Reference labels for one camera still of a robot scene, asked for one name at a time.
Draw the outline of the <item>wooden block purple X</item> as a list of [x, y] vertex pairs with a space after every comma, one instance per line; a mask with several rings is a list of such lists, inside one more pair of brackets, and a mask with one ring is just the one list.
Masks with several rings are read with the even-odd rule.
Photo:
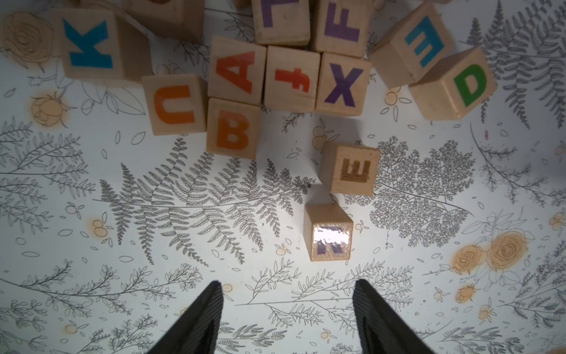
[[361, 116], [371, 68], [365, 59], [323, 53], [315, 112], [338, 117]]

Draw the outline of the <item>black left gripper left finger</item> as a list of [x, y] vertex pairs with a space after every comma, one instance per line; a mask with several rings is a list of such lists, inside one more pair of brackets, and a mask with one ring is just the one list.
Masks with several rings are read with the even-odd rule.
[[214, 353], [222, 310], [221, 283], [213, 281], [147, 353]]

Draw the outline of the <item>wooden block orange B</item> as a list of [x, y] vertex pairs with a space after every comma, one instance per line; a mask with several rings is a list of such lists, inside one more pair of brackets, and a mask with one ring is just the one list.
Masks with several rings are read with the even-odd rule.
[[255, 160], [261, 131], [259, 106], [218, 98], [209, 100], [207, 152]]

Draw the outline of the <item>wooden block orange U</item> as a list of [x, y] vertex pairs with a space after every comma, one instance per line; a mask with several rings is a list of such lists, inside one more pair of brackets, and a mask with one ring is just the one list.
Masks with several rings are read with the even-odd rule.
[[198, 75], [151, 75], [142, 78], [153, 134], [206, 131], [207, 81]]

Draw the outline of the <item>wooden block blue K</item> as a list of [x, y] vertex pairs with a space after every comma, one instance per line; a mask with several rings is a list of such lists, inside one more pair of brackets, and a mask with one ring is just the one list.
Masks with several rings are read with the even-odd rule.
[[139, 83], [152, 74], [147, 36], [110, 10], [53, 10], [52, 25], [68, 78]]

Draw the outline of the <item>wooden block red A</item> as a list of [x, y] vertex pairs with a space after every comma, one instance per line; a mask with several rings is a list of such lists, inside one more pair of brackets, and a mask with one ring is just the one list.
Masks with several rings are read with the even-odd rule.
[[259, 106], [267, 48], [215, 36], [212, 38], [208, 95]]

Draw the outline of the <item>wooden block red f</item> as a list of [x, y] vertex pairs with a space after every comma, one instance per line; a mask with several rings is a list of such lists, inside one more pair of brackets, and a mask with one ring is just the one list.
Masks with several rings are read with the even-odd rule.
[[264, 103], [268, 109], [309, 113], [315, 109], [321, 55], [268, 47]]

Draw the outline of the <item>wooden block green D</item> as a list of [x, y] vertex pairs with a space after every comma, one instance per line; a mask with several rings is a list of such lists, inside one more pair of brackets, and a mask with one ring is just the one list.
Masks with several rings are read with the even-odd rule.
[[497, 88], [481, 47], [443, 58], [408, 86], [423, 117], [431, 121], [461, 119]]

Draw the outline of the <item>wooden block purple F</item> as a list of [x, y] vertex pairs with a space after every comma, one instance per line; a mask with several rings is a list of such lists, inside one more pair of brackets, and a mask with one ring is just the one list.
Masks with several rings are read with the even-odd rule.
[[373, 3], [321, 0], [315, 6], [311, 50], [362, 58], [366, 53]]

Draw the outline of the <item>wooden block purple L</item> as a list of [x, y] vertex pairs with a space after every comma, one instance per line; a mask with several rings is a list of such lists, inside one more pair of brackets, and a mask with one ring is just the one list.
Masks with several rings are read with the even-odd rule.
[[252, 0], [251, 3], [258, 44], [295, 47], [309, 44], [308, 0]]

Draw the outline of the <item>wooden block teal E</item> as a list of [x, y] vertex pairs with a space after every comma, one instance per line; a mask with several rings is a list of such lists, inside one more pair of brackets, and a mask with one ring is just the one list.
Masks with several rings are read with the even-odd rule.
[[397, 23], [368, 59], [391, 89], [421, 80], [453, 47], [453, 37], [435, 6], [424, 3]]

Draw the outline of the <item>wooden block engraved E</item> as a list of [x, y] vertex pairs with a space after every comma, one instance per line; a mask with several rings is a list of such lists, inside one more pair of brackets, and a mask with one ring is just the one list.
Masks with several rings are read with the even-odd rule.
[[380, 157], [377, 148], [326, 141], [318, 176], [331, 193], [373, 196]]

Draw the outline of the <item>plain wooden block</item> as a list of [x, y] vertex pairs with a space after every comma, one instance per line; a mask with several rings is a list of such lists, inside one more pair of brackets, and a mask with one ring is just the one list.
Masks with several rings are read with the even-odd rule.
[[122, 0], [121, 6], [156, 35], [203, 43], [204, 0]]

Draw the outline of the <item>wooden block purple R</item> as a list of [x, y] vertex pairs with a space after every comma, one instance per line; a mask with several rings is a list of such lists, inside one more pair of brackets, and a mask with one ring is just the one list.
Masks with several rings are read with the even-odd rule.
[[339, 205], [307, 205], [304, 239], [310, 260], [349, 260], [353, 229], [353, 220]]

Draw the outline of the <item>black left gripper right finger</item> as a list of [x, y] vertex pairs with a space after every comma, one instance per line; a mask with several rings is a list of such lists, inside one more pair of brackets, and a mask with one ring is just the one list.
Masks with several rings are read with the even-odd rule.
[[352, 302], [363, 353], [433, 354], [368, 281], [356, 282]]

